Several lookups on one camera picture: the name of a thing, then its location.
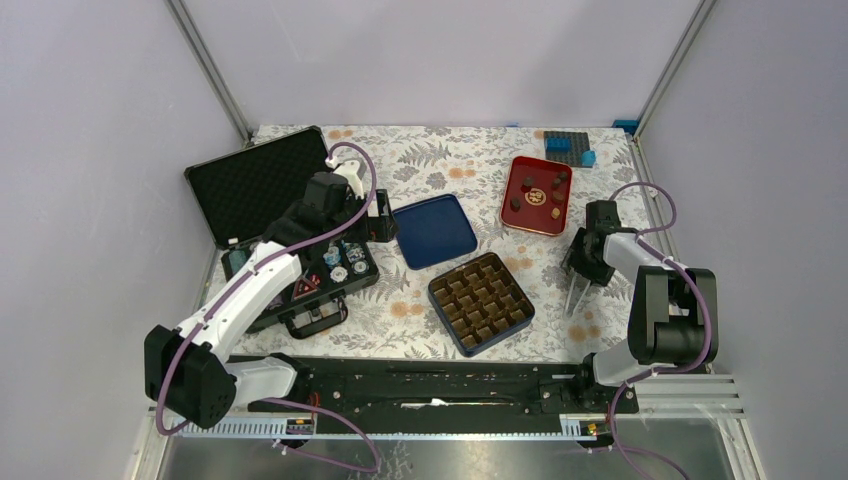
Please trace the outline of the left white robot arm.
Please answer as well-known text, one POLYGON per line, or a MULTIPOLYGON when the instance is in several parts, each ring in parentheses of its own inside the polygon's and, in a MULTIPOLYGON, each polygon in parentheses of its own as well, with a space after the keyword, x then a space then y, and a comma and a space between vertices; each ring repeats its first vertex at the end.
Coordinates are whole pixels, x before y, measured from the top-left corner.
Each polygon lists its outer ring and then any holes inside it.
POLYGON ((279 354, 232 363, 237 341, 278 294, 302 278, 304 265, 321 259, 317 247, 349 236, 376 239, 367 210, 377 197, 362 179, 377 179, 370 159, 327 160, 328 172, 308 181, 304 196, 272 222, 246 264, 203 307, 177 327, 154 327, 144 341, 145 393, 155 401, 160 434, 172 435, 164 414, 210 428, 234 407, 274 399, 296 411, 309 401, 310 385, 279 354))

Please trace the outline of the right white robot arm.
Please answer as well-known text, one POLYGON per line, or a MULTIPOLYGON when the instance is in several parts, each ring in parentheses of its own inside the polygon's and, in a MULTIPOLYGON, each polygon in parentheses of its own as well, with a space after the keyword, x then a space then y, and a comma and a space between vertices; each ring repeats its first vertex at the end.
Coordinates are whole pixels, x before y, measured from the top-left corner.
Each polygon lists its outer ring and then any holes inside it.
POLYGON ((622 224, 615 201, 587 204, 585 224, 561 267, 568 282, 568 317, 616 274, 633 287, 624 340, 588 354, 569 383, 571 399, 583 410, 597 412, 611 404, 620 386, 658 373, 688 373, 717 356, 716 276, 658 252, 622 224))

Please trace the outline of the blue chocolate tin box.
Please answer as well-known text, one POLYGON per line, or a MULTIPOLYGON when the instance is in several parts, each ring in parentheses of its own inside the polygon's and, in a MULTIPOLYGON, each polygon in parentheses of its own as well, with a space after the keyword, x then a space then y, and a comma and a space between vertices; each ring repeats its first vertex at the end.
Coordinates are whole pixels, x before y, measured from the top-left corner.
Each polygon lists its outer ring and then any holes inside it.
POLYGON ((529 297, 493 252, 434 278, 427 295, 460 354, 468 358, 526 328, 536 314, 529 297))

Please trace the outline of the red square tray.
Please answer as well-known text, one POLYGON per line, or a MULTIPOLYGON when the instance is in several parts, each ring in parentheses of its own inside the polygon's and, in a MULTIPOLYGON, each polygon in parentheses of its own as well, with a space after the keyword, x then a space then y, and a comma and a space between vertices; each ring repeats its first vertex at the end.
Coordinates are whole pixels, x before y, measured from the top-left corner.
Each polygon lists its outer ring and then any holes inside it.
POLYGON ((515 157, 506 176, 500 212, 501 222, 507 227, 547 236, 562 234, 567 225, 572 180, 573 171, 568 165, 528 156, 515 157), (560 172, 568 172, 570 178, 562 182, 558 190, 553 190, 552 182, 558 179, 560 172), (522 186, 526 177, 534 179, 531 188, 522 186), (559 191, 565 196, 562 204, 554 202, 552 198, 554 191, 559 191), (520 200, 519 211, 511 210, 512 198, 520 200), (550 216, 554 208, 561 211, 557 219, 550 216))

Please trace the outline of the black poker chip case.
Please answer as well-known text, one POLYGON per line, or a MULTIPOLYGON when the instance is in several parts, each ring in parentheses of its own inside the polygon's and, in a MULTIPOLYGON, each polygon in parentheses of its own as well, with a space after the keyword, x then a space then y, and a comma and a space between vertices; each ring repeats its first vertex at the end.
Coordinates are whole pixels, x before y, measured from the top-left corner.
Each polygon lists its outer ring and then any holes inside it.
MULTIPOLYGON (((330 171, 327 157, 323 132, 309 126, 185 170, 214 243, 224 252, 226 279, 246 264, 268 226, 303 198, 309 179, 330 171)), ((289 286, 259 314, 248 333, 282 324, 293 338, 305 339, 343 323, 349 315, 347 297, 379 278, 369 243, 337 239, 317 247, 322 257, 306 262, 303 276, 317 274, 320 290, 292 301, 294 284, 289 286)))

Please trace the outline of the red triangle card box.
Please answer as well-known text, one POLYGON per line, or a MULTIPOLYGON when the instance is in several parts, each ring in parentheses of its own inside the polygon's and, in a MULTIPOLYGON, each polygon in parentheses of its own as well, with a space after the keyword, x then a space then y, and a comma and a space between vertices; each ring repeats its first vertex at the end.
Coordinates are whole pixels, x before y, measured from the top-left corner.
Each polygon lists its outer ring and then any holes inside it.
POLYGON ((320 290, 321 283, 322 281, 317 274, 302 276, 294 284, 291 300, 298 300, 317 293, 320 290))

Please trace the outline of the blue lego brick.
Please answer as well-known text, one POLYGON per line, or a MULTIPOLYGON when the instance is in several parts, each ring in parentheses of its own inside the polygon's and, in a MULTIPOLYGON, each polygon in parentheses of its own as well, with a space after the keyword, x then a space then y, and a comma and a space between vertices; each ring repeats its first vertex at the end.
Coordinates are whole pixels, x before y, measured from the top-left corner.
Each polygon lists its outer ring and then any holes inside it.
POLYGON ((594 150, 587 150, 581 154, 580 166, 582 168, 593 168, 597 162, 597 155, 594 150))

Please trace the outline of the floral tablecloth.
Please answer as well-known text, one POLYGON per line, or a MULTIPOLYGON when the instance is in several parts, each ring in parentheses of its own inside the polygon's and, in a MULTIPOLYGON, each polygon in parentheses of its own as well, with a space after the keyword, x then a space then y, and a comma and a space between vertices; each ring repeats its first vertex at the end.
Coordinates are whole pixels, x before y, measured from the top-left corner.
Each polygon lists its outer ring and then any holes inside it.
MULTIPOLYGON (((339 156, 362 152, 375 161, 378 184, 393 207, 443 194, 458 199, 478 239, 477 252, 497 254, 535 307, 530 325, 481 354, 484 361, 571 362, 612 347, 627 327, 632 289, 621 276, 590 292, 582 309, 564 316, 568 282, 561 261, 585 206, 615 196, 626 226, 650 223, 630 139, 612 128, 588 130, 597 162, 574 173, 565 231, 555 237, 505 226, 500 219, 506 176, 517 156, 540 158, 543 133, 507 127, 329 126, 329 143, 342 142, 339 156)), ((453 261, 412 270, 396 244, 374 244, 378 282, 349 297, 346 321, 304 340, 281 324, 244 335, 239 354, 457 360, 460 352, 431 306, 426 288, 453 261)))

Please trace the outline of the blue tin lid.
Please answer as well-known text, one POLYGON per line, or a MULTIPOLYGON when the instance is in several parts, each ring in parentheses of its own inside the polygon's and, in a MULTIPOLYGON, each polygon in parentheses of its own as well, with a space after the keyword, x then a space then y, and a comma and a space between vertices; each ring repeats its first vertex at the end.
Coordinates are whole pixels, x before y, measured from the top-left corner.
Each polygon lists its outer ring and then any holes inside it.
POLYGON ((472 253, 478 246, 459 199, 443 194, 394 211, 396 241, 408 268, 421 270, 472 253))

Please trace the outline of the grey lego baseplate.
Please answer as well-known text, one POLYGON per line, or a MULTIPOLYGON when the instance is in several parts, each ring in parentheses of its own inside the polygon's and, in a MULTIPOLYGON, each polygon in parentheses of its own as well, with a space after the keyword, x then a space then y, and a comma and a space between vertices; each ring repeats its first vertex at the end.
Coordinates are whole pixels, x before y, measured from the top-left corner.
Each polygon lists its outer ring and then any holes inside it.
POLYGON ((544 131, 543 143, 546 160, 570 167, 582 168, 581 154, 592 150, 586 132, 544 131))

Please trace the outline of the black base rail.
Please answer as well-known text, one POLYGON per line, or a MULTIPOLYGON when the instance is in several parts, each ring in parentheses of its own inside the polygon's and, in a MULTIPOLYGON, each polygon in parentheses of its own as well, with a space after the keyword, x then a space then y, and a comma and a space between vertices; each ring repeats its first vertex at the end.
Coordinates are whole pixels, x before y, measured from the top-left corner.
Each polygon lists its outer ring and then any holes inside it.
POLYGON ((638 412, 632 389, 618 394, 576 363, 292 358, 290 401, 314 402, 369 435, 430 436, 562 432, 561 418, 605 421, 610 406, 638 412))

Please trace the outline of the blue corner bracket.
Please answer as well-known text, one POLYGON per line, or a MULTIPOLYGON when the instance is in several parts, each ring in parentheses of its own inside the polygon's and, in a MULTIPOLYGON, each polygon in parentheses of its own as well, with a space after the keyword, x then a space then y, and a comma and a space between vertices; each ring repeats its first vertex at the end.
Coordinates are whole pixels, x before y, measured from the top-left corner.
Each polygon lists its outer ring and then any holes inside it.
POLYGON ((635 119, 616 119, 611 127, 623 130, 626 134, 635 136, 640 126, 640 121, 635 119))

